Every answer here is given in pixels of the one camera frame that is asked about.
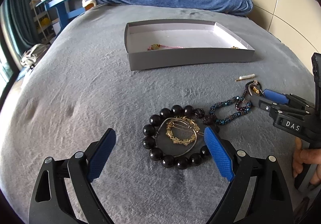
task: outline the silver rivet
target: silver rivet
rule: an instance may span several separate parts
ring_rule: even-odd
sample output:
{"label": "silver rivet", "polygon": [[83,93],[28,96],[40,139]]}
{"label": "silver rivet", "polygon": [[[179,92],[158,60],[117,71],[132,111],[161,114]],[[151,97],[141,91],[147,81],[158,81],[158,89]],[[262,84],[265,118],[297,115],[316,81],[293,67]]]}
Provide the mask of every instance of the silver rivet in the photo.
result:
{"label": "silver rivet", "polygon": [[83,152],[82,151],[76,152],[76,154],[75,154],[76,158],[81,158],[82,156],[83,156]]}
{"label": "silver rivet", "polygon": [[50,163],[52,161],[52,157],[47,157],[46,159],[45,159],[45,163]]}
{"label": "silver rivet", "polygon": [[244,157],[246,155],[246,153],[242,150],[238,150],[238,156],[240,157]]}
{"label": "silver rivet", "polygon": [[273,155],[270,155],[270,156],[269,156],[269,160],[272,161],[272,162],[275,162],[275,161],[276,161],[276,158],[275,158]]}

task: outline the teal curtain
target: teal curtain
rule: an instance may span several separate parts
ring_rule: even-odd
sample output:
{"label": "teal curtain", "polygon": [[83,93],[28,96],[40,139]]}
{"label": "teal curtain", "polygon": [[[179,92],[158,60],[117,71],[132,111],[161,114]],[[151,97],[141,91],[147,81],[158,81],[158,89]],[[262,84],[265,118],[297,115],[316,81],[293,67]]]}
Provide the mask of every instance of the teal curtain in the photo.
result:
{"label": "teal curtain", "polygon": [[30,1],[4,0],[3,2],[6,31],[19,56],[41,43],[31,16]]}

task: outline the gray box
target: gray box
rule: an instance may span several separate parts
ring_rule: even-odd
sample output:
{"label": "gray box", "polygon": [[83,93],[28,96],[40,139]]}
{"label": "gray box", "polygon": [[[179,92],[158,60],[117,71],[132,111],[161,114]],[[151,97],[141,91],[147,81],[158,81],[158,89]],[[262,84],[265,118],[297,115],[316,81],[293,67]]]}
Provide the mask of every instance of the gray box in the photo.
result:
{"label": "gray box", "polygon": [[[148,51],[153,44],[183,48]],[[221,24],[195,19],[127,23],[125,47],[132,71],[191,64],[251,62],[254,54],[248,43]]]}

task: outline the blue gripper pad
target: blue gripper pad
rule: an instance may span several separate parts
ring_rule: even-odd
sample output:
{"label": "blue gripper pad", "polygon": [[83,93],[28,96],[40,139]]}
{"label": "blue gripper pad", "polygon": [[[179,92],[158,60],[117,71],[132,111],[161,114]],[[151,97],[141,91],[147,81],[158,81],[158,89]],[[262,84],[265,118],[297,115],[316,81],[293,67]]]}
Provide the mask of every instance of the blue gripper pad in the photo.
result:
{"label": "blue gripper pad", "polygon": [[94,179],[99,178],[108,158],[116,144],[116,133],[113,129],[107,134],[105,138],[102,138],[102,142],[99,148],[96,150],[89,162],[89,170],[87,174],[87,180],[93,182]]}
{"label": "blue gripper pad", "polygon": [[210,127],[206,127],[204,130],[204,141],[222,177],[232,181],[235,176],[232,170],[232,159]]}
{"label": "blue gripper pad", "polygon": [[288,104],[288,98],[283,94],[272,91],[270,89],[265,89],[263,91],[263,93],[264,93],[266,99],[269,99],[269,100],[276,102],[278,104]]}

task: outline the gray fuzzy bedspread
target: gray fuzzy bedspread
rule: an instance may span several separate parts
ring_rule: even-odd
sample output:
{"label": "gray fuzzy bedspread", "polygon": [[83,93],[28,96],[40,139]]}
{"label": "gray fuzzy bedspread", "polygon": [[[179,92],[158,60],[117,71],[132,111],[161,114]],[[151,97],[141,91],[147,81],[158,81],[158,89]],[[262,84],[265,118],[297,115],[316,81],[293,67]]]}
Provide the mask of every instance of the gray fuzzy bedspread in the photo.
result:
{"label": "gray fuzzy bedspread", "polygon": [[[251,63],[203,64],[129,70],[124,47],[128,22],[189,18],[217,21],[256,51]],[[148,6],[98,6],[73,20],[36,66],[21,93],[1,146],[0,188],[27,222],[33,186],[43,160],[71,157],[98,141],[107,128],[116,146],[99,179],[93,182],[115,223],[205,223],[228,182],[213,160],[187,170],[163,168],[141,145],[142,127],[153,113],[174,104],[201,107],[240,95],[240,75],[255,73],[264,88],[314,101],[313,76],[274,36],[244,17],[205,10]],[[224,118],[235,108],[220,111]],[[222,126],[220,136],[253,157],[278,159],[293,205],[291,161],[294,138],[272,126],[258,109]],[[197,144],[194,152],[203,145]],[[76,215],[81,214],[68,182]]]}

